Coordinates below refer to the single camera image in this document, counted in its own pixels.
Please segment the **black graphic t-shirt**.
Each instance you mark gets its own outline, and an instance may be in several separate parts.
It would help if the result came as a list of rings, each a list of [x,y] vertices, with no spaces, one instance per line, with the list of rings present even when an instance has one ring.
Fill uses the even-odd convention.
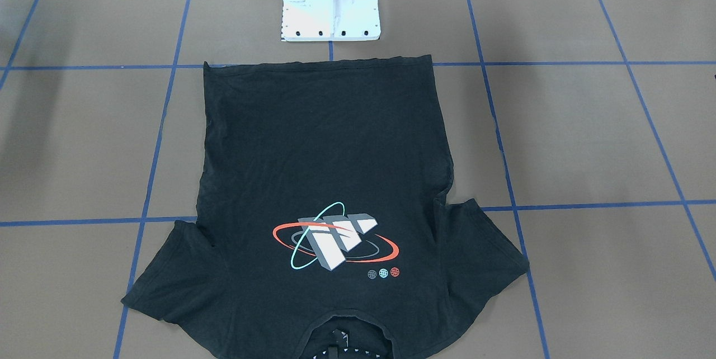
[[[529,260],[453,160],[432,59],[204,65],[204,171],[122,298],[217,358],[427,358]]]

